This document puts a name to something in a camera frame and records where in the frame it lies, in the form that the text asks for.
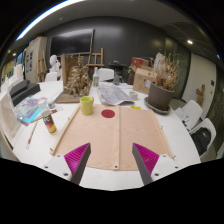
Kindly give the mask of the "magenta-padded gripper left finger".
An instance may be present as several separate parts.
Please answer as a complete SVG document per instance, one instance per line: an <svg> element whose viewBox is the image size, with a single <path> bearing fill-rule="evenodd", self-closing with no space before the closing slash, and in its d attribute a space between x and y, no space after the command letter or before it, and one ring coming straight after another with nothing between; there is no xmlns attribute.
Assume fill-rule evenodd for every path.
<svg viewBox="0 0 224 224"><path fill-rule="evenodd" d="M91 144L86 143L69 153L53 156L43 169L76 185L80 184L86 163L91 154Z"/></svg>

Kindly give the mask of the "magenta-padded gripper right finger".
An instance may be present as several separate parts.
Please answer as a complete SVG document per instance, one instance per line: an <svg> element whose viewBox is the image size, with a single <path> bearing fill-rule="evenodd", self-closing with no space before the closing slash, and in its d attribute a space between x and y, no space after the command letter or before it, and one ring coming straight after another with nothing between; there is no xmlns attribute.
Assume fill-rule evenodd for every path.
<svg viewBox="0 0 224 224"><path fill-rule="evenodd" d="M150 149L134 143L132 154L135 158L144 185L170 175L181 167L167 154L158 155Z"/></svg>

